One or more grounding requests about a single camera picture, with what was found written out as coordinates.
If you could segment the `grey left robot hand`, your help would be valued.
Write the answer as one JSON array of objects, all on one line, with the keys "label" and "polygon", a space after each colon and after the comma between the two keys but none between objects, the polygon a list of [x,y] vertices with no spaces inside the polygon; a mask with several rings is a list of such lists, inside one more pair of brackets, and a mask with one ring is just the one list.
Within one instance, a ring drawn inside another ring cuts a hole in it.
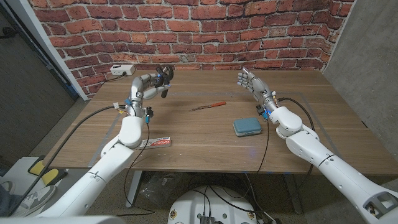
[{"label": "grey left robot hand", "polygon": [[150,100],[158,93],[171,88],[170,84],[155,87],[156,79],[157,75],[154,73],[148,73],[133,79],[128,98],[132,107],[141,107],[144,100]]}]

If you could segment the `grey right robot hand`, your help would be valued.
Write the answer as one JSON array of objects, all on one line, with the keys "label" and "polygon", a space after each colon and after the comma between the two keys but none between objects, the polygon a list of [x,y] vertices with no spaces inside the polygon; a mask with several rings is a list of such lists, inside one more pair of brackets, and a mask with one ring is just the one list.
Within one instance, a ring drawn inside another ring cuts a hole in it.
[{"label": "grey right robot hand", "polygon": [[253,94],[254,99],[265,108],[267,113],[271,114],[277,109],[268,85],[248,69],[243,68],[243,72],[238,73],[238,85],[248,89]]}]

